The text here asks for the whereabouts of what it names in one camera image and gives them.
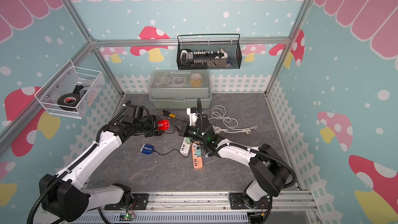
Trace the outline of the red blue electric shaver case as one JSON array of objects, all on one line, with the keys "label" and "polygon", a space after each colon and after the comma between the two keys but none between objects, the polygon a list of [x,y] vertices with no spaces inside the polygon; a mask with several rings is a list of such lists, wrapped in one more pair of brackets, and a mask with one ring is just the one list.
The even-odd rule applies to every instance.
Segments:
[{"label": "red blue electric shaver case", "polygon": [[167,131],[170,129],[170,122],[167,119],[157,121],[158,130]]}]

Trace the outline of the white power strip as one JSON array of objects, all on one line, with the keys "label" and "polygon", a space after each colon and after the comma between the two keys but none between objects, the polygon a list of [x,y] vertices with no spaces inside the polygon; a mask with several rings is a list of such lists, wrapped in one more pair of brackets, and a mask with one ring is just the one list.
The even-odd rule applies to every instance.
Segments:
[{"label": "white power strip", "polygon": [[184,158],[189,157],[191,145],[192,145],[192,142],[191,142],[190,138],[183,139],[183,142],[181,144],[179,152]]}]

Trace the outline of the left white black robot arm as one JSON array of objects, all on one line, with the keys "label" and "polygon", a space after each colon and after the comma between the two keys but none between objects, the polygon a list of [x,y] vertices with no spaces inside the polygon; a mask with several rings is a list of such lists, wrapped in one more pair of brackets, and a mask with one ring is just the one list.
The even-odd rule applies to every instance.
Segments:
[{"label": "left white black robot arm", "polygon": [[83,186],[99,165],[129,138],[161,136],[169,128],[167,119],[149,114],[146,107],[125,103],[117,116],[99,129],[84,153],[57,174],[47,174],[39,181],[40,196],[29,212],[27,223],[34,222],[39,207],[58,216],[58,224],[73,222],[86,211],[110,204],[129,210],[135,203],[130,187],[116,183],[84,190]]}]

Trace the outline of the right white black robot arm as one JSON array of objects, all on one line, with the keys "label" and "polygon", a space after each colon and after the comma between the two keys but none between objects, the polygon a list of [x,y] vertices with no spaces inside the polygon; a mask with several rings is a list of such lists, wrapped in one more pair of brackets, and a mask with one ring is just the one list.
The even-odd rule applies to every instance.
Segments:
[{"label": "right white black robot arm", "polygon": [[270,145],[250,147],[222,137],[222,129],[210,123],[202,111],[201,100],[197,106],[187,109],[190,120],[176,125],[178,135],[200,145],[208,157],[230,159],[250,168],[255,180],[241,194],[241,202],[248,208],[265,203],[264,198],[279,196],[283,189],[294,186],[297,176],[283,158]]}]

